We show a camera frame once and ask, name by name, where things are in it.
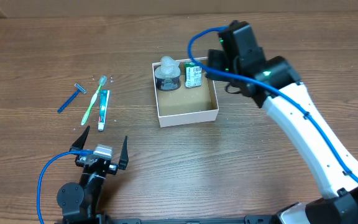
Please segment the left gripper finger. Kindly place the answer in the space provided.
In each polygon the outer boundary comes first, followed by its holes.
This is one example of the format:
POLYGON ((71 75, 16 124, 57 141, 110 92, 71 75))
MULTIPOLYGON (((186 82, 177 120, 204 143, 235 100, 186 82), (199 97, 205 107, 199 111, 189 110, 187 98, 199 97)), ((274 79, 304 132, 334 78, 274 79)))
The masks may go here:
POLYGON ((87 126, 83 134, 71 145, 70 151, 83 150, 89 131, 90 131, 90 126, 87 126))
POLYGON ((126 170, 128 162, 129 162, 129 156, 128 156, 128 151, 127 151, 127 136, 125 136, 124 142, 122 145, 119 163, 118 163, 118 169, 126 170))

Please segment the green white soap packet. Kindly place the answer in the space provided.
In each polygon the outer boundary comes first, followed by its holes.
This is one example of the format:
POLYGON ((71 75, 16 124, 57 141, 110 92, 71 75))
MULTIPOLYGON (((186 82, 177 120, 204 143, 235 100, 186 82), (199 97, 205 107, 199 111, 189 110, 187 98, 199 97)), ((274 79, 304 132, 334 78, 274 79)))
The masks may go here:
POLYGON ((185 87, 194 88, 202 85, 202 69, 193 62, 185 62, 185 87))

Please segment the green white toothpaste tube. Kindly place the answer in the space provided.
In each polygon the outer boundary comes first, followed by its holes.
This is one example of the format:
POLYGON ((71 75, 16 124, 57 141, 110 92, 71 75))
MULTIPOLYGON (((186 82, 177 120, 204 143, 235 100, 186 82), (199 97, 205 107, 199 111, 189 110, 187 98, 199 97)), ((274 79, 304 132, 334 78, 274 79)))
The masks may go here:
POLYGON ((100 101, 99 101, 99 121, 98 131, 103 131, 106 124, 106 114, 108 110, 110 91, 101 90, 100 101))

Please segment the blue disposable razor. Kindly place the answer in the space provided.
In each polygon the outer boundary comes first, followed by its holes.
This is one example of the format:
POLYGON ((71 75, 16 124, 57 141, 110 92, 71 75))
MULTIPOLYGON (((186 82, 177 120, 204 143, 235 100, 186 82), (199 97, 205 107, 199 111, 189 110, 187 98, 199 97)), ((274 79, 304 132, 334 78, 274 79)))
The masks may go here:
POLYGON ((57 113, 61 113, 76 97, 79 93, 86 94, 86 90, 78 83, 75 84, 76 91, 59 107, 57 113))

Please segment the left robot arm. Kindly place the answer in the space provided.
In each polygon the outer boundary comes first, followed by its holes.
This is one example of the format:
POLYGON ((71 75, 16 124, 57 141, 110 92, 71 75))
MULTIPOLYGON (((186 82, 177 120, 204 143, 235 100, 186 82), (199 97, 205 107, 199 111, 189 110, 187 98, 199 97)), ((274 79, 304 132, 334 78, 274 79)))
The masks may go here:
POLYGON ((129 156, 127 138, 124 139, 118 163, 113 163, 113 149, 98 144, 94 150, 83 152, 90 127, 71 145, 70 152, 76 152, 75 164, 83 169, 78 183, 63 185, 57 193, 57 203, 62 209, 62 223, 112 223, 106 213, 97 211, 104 181, 108 174, 115 175, 125 170, 129 156))

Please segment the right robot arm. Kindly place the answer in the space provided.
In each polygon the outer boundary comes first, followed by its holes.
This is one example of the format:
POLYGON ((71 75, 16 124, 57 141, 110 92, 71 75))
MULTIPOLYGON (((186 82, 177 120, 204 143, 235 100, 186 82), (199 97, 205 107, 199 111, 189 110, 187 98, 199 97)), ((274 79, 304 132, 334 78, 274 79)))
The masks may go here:
POLYGON ((358 223, 358 161, 315 107, 283 57, 267 59, 247 22, 217 28, 221 50, 208 52, 207 77, 252 98, 285 132, 311 171, 321 198, 279 211, 272 223, 358 223))

